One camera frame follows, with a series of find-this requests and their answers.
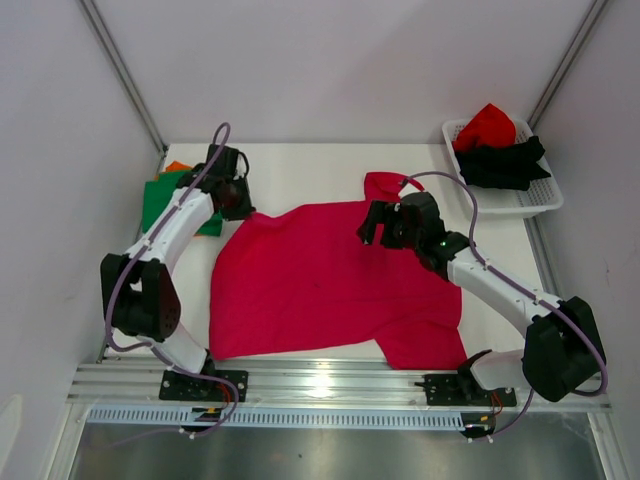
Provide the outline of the pink t shirt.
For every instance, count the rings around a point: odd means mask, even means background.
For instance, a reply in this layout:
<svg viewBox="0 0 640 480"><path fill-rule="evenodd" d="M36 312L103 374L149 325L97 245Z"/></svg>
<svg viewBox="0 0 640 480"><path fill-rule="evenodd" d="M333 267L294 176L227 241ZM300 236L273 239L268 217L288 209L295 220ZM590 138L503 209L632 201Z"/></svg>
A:
<svg viewBox="0 0 640 480"><path fill-rule="evenodd" d="M256 213L221 249L211 277L209 348L218 360L374 341L402 370L453 370L465 359L461 290L408 250L366 246L374 200L395 202L402 176L371 172L359 201Z"/></svg>

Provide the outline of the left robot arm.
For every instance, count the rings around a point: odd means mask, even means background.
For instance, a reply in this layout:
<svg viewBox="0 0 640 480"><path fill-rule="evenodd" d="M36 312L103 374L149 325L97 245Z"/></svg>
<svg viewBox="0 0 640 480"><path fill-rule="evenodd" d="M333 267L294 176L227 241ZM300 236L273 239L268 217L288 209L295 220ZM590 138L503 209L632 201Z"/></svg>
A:
<svg viewBox="0 0 640 480"><path fill-rule="evenodd" d="M108 254L100 264L107 343L124 353L146 347L172 371L197 400L217 387L215 363L182 324L182 309L172 273L198 230L218 214L241 221L255 211L240 150L211 144L209 157L181 174L167 205L149 230L123 254Z"/></svg>

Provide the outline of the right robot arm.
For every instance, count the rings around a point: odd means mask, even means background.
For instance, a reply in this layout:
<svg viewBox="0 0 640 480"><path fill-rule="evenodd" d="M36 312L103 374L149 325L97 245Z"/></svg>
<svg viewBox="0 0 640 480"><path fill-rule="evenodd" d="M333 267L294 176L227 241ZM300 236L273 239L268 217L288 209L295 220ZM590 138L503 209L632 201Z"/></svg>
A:
<svg viewBox="0 0 640 480"><path fill-rule="evenodd" d="M606 390L606 358L589 304L562 300L491 266L470 235L445 227L430 193L373 201L357 235L365 244L412 251L426 270L482 300L523 337L521 350L485 350L459 367L456 389L464 401L479 403L492 390L513 387L558 402L583 395L582 384L594 375L601 380L593 395Z"/></svg>

